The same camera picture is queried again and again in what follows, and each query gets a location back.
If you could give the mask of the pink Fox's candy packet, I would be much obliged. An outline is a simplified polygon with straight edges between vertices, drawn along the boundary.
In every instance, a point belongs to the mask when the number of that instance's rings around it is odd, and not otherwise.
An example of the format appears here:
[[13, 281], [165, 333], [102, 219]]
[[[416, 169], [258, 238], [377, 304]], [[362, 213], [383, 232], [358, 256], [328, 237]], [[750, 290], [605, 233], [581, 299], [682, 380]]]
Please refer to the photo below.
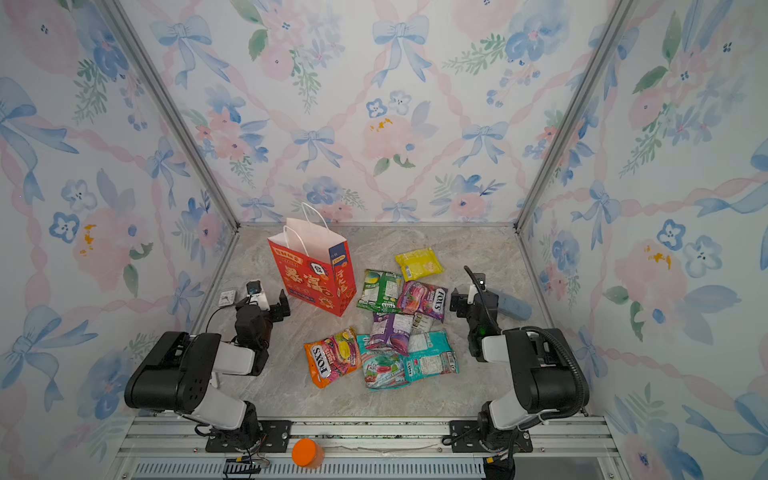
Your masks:
[[448, 290], [444, 287], [409, 281], [397, 301], [397, 308], [404, 314], [421, 314], [443, 322], [447, 299]]

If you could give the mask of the teal candy packet back side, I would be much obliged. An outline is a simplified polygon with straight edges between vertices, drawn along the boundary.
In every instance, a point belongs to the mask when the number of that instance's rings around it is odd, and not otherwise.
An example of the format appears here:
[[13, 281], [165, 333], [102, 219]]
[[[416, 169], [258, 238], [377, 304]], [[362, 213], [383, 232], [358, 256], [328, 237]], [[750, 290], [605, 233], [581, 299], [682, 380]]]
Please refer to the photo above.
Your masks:
[[459, 363], [445, 330], [412, 334], [403, 364], [409, 383], [459, 373]]

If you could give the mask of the red paper gift bag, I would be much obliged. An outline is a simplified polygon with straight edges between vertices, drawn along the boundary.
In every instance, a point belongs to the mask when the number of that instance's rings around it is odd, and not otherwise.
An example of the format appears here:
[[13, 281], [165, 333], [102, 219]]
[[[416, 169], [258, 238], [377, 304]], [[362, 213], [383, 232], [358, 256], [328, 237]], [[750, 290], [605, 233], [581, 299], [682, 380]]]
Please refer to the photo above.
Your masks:
[[340, 317], [357, 293], [348, 241], [310, 204], [301, 211], [268, 238], [270, 249], [289, 295]]

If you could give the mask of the purple candy packet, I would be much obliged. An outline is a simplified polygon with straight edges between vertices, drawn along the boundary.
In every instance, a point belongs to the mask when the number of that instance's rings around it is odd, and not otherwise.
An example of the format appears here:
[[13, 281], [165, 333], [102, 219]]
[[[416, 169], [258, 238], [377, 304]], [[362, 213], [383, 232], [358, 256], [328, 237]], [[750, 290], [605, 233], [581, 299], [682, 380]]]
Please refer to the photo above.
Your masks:
[[365, 341], [365, 347], [372, 351], [394, 351], [407, 356], [413, 323], [413, 315], [374, 313], [371, 334]]

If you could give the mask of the green snack packet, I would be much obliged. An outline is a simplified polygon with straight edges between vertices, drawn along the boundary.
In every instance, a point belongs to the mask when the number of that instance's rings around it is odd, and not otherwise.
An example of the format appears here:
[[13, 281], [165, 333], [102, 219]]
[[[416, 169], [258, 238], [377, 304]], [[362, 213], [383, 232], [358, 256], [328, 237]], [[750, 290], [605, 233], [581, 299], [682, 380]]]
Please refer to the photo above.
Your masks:
[[400, 274], [366, 269], [358, 308], [379, 314], [397, 313], [404, 280]]

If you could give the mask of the teal Fox's front candy packet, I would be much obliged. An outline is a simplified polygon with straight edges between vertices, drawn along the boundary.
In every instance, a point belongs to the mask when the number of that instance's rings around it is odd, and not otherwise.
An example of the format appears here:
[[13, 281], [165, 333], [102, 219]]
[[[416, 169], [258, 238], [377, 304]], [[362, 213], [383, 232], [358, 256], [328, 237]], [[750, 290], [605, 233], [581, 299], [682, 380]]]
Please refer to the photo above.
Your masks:
[[361, 354], [361, 370], [365, 386], [369, 390], [389, 390], [408, 384], [403, 357], [394, 350], [369, 350], [368, 335], [358, 335]]

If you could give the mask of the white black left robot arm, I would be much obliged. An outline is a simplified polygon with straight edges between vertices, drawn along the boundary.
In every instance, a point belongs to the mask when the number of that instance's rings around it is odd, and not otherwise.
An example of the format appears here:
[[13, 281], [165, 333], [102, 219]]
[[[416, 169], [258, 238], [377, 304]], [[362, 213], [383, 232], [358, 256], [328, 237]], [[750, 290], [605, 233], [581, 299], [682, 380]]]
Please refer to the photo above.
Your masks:
[[215, 385], [218, 375], [261, 375], [273, 327], [291, 314], [284, 291], [273, 304], [260, 281], [248, 283], [247, 292], [235, 304], [231, 341], [219, 333], [164, 333], [129, 378], [124, 391], [127, 406], [171, 411], [193, 422], [210, 453], [254, 453], [260, 448], [283, 452], [289, 421], [262, 422], [252, 402], [231, 397]]

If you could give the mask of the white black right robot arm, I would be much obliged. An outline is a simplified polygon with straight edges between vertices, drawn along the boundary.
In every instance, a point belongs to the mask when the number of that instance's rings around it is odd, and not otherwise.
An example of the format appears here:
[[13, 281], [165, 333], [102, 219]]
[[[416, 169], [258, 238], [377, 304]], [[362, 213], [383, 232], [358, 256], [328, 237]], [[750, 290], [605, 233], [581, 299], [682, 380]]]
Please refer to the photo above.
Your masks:
[[452, 436], [455, 445], [466, 442], [489, 452], [521, 447], [528, 430], [572, 417], [590, 400], [586, 377], [562, 331], [537, 326], [503, 330], [497, 322], [499, 306], [497, 294], [476, 288], [467, 294], [453, 291], [449, 304], [468, 323], [472, 357], [510, 368], [511, 390], [483, 404], [474, 429]]

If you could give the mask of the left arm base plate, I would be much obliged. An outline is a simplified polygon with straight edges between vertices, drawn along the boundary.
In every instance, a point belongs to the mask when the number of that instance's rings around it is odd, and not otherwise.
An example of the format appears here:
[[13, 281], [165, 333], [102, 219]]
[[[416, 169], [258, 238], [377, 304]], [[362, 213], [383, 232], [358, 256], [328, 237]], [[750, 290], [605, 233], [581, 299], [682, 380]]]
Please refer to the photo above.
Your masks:
[[214, 429], [208, 435], [206, 453], [285, 453], [291, 438], [290, 420], [245, 422], [237, 430]]

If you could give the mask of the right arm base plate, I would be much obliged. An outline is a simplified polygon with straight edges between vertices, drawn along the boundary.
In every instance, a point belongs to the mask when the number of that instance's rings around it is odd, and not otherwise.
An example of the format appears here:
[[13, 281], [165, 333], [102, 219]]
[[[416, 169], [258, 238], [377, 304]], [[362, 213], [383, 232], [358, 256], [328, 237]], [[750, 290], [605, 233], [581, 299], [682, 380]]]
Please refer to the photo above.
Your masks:
[[509, 448], [514, 454], [533, 452], [530, 434], [518, 428], [499, 430], [479, 420], [451, 420], [448, 426], [441, 443], [453, 453], [499, 454]]

